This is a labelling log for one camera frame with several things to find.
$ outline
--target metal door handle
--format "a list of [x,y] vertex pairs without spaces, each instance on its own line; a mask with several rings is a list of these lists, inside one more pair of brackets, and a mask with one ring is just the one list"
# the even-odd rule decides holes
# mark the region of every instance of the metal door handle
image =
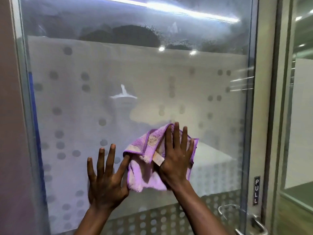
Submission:
[[[225,207],[235,207],[235,208],[239,208],[240,209],[240,206],[239,205],[236,205],[236,204],[229,204],[229,205],[222,205],[222,206],[219,206],[218,207],[218,213],[223,216],[225,219],[227,219],[222,211],[221,211],[221,208],[225,208]],[[256,223],[256,225],[258,225],[258,227],[262,230],[262,233],[258,234],[258,235],[268,235],[268,230],[266,229],[266,227],[260,223],[259,221],[259,216],[255,215],[255,214],[251,214],[251,213],[247,213],[248,215],[252,215],[252,219],[253,221]],[[235,229],[235,232],[237,235],[244,235],[243,233],[241,233],[238,229]]]

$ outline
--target microfiber cloth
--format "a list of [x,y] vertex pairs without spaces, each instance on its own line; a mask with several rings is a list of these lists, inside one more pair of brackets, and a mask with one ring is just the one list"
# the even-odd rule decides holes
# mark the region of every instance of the microfiber cloth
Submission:
[[[167,190],[159,174],[154,170],[152,158],[157,152],[165,158],[165,131],[171,126],[171,138],[173,141],[174,124],[167,124],[159,129],[150,130],[129,145],[123,155],[133,154],[129,163],[127,184],[128,188],[141,192],[143,188],[154,188],[157,190]],[[187,149],[189,148],[190,137],[188,136]],[[180,141],[182,140],[182,131],[180,130]],[[190,158],[190,166],[187,170],[186,178],[189,180],[191,167],[194,163],[194,154],[197,148],[198,139],[194,139],[194,150]]]

